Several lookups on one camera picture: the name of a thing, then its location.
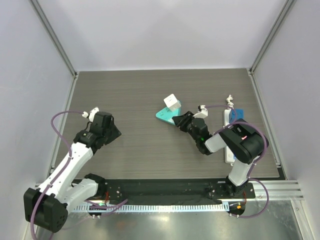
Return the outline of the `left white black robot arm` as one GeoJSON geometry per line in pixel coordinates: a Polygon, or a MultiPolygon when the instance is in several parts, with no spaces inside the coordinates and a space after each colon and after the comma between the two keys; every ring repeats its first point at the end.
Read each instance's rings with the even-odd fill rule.
{"type": "Polygon", "coordinates": [[[109,112],[95,107],[81,115],[88,119],[87,126],[67,145],[66,156],[43,183],[36,189],[28,188],[23,195],[25,219],[33,234],[34,226],[52,233],[60,231],[69,213],[80,203],[106,195],[106,179],[101,176],[89,173],[76,186],[72,182],[94,154],[120,137],[121,132],[109,112]]]}

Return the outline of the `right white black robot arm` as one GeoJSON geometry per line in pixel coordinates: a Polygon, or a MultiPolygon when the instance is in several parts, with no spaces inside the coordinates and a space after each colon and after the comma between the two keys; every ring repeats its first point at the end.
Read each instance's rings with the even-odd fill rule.
{"type": "Polygon", "coordinates": [[[210,134],[204,119],[194,117],[190,111],[172,119],[180,131],[192,137],[203,155],[208,156],[226,147],[231,150],[235,161],[225,179],[225,191],[231,198],[241,195],[254,164],[263,157],[269,146],[267,137],[242,118],[214,134],[210,134]]]}

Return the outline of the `white power strip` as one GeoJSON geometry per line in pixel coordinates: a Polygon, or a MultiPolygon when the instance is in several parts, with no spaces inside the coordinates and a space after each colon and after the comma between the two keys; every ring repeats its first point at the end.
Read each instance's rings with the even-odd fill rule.
{"type": "MultiPolygon", "coordinates": [[[[233,113],[233,110],[231,108],[224,110],[224,112],[223,112],[224,126],[227,126],[230,124],[230,122],[231,122],[230,117],[231,117],[232,113],[233,113]]],[[[227,138],[226,139],[226,147],[224,150],[224,161],[226,164],[230,164],[231,166],[233,166],[235,163],[236,157],[235,157],[234,153],[232,152],[232,150],[230,149],[230,145],[233,146],[231,140],[227,138]]]]}

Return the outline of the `teal triangular socket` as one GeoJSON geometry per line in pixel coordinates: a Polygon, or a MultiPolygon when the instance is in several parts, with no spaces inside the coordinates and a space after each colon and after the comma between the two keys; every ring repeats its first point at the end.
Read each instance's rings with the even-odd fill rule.
{"type": "Polygon", "coordinates": [[[169,123],[175,126],[175,122],[173,121],[173,117],[178,117],[181,115],[181,107],[171,111],[168,107],[163,108],[155,114],[155,117],[158,120],[169,123]]]}

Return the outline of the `blue plug cube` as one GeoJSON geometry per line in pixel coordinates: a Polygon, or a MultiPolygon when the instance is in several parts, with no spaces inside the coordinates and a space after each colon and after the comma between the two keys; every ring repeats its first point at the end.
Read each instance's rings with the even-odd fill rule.
{"type": "Polygon", "coordinates": [[[244,110],[242,108],[236,108],[235,112],[236,112],[235,117],[234,117],[235,122],[239,119],[244,118],[244,110]]]}

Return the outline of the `white plug cube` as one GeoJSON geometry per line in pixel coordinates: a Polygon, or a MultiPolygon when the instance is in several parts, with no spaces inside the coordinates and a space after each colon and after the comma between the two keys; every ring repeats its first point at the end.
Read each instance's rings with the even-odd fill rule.
{"type": "Polygon", "coordinates": [[[165,97],[163,101],[166,107],[172,112],[179,109],[182,106],[180,101],[176,98],[176,96],[173,93],[165,97]]]}

